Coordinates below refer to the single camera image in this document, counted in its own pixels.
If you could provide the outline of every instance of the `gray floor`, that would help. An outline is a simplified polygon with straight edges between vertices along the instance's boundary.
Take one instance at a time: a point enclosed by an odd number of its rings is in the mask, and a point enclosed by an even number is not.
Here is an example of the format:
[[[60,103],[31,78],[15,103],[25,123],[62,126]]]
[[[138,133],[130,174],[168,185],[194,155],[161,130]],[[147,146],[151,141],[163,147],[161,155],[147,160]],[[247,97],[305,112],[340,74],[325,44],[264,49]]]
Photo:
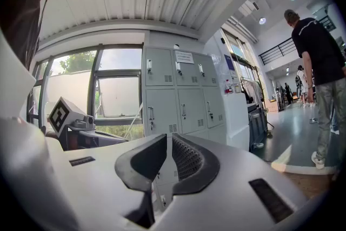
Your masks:
[[[274,125],[272,138],[262,142],[264,147],[255,149],[253,153],[267,162],[274,162],[291,145],[289,161],[292,166],[313,167],[311,154],[317,148],[318,123],[310,124],[309,120],[317,117],[317,107],[302,108],[298,103],[290,105],[279,113],[268,113],[268,122]],[[337,165],[338,135],[331,133],[326,167]]]

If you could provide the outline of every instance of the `window frame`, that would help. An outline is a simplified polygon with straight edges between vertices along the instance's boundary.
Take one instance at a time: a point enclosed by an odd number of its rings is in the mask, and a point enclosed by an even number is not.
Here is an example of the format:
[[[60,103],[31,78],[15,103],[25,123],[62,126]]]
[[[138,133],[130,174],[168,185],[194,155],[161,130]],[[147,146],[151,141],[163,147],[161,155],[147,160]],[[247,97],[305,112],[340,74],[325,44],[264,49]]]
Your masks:
[[[98,70],[99,64],[101,62],[102,53],[104,49],[142,49],[143,54],[143,44],[107,44],[107,45],[97,45],[93,47],[86,47],[86,48],[78,48],[70,51],[66,51],[63,53],[59,53],[57,55],[50,56],[49,58],[46,58],[42,61],[36,62],[34,69],[32,71],[32,75],[34,78],[37,77],[38,71],[41,68],[41,65],[45,62],[47,63],[47,66],[45,68],[43,78],[40,80],[37,80],[34,87],[41,86],[39,101],[38,101],[38,115],[32,114],[29,112],[29,100],[30,100],[30,94],[27,98],[26,103],[26,120],[30,123],[34,122],[34,119],[38,120],[38,127],[41,128],[42,124],[44,122],[44,113],[43,113],[43,103],[45,103],[45,94],[47,90],[47,84],[48,84],[48,77],[49,72],[51,70],[53,61],[57,58],[78,54],[86,51],[96,51],[94,62],[91,67],[91,73],[90,73],[90,79],[88,84],[88,94],[87,94],[87,103],[86,103],[86,113],[88,115],[93,115],[95,117],[95,90],[96,90],[96,81],[98,78],[116,78],[116,77],[138,77],[138,97],[139,97],[139,103],[142,103],[142,83],[141,83],[141,69],[121,69],[121,70]],[[130,125],[132,121],[134,120],[134,124],[143,124],[143,116],[142,111],[139,114],[139,118],[135,119],[134,117],[131,117],[129,119],[99,119],[94,120],[95,125],[97,126],[117,126],[117,125]]]

